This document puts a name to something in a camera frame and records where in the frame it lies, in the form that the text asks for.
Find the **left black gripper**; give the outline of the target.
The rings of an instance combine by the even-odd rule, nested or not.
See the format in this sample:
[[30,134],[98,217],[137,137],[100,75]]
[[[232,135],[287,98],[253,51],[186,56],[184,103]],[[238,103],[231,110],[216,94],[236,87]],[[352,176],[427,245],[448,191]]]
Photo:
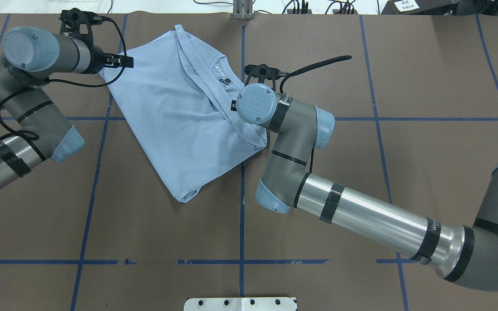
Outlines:
[[133,68],[134,59],[133,57],[112,54],[103,52],[103,50],[94,45],[89,47],[90,62],[89,62],[89,74],[99,73],[104,67],[108,68]]

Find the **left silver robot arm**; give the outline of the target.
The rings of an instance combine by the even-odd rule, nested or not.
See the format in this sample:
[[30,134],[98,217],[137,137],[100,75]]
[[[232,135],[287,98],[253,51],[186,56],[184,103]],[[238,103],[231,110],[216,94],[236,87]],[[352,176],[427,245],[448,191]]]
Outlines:
[[127,54],[104,53],[72,35],[16,26],[0,56],[0,189],[51,159],[65,161],[85,140],[43,86],[52,73],[98,73],[103,67],[132,68]]

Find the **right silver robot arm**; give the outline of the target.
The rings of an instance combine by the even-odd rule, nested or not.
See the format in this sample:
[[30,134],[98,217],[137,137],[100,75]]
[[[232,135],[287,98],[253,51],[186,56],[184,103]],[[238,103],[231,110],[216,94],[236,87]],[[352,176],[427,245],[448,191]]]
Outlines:
[[262,83],[243,87],[231,109],[245,122],[276,134],[255,192],[259,205],[281,214],[299,209],[406,255],[461,287],[498,292],[498,163],[473,225],[448,225],[393,203],[389,167],[384,200],[312,172],[312,149],[334,134],[334,115],[318,106],[279,94]]

